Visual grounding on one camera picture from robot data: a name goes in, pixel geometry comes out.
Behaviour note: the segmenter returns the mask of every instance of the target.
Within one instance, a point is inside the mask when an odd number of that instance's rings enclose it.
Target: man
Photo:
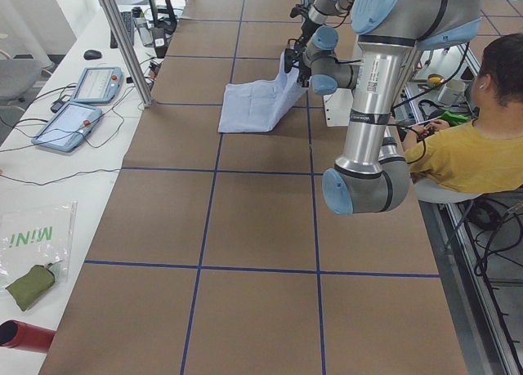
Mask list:
[[[473,85],[479,118],[457,127],[434,121],[403,141],[414,182],[423,178],[459,193],[494,193],[523,185],[523,33],[494,40]]]

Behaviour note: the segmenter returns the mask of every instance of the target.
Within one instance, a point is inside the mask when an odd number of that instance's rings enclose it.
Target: blue and white electronic device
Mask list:
[[[69,101],[31,138],[31,142],[60,152],[70,152],[80,145],[101,117],[100,108]]]
[[[106,104],[116,96],[122,84],[119,67],[86,67],[70,101],[84,104]]]

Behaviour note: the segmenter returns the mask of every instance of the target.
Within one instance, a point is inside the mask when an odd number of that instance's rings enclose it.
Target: red cup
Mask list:
[[[0,346],[47,353],[55,332],[33,324],[8,320],[0,325]]]

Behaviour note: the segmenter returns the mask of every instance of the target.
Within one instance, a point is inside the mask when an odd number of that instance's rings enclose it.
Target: green pouch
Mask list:
[[[55,283],[55,275],[47,266],[35,265],[28,274],[23,275],[6,290],[15,298],[22,311],[30,308]]]

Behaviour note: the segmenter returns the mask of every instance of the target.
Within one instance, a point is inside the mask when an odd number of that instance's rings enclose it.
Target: black hair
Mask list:
[[[483,51],[479,75],[494,80],[498,103],[523,102],[523,33],[497,38]]]

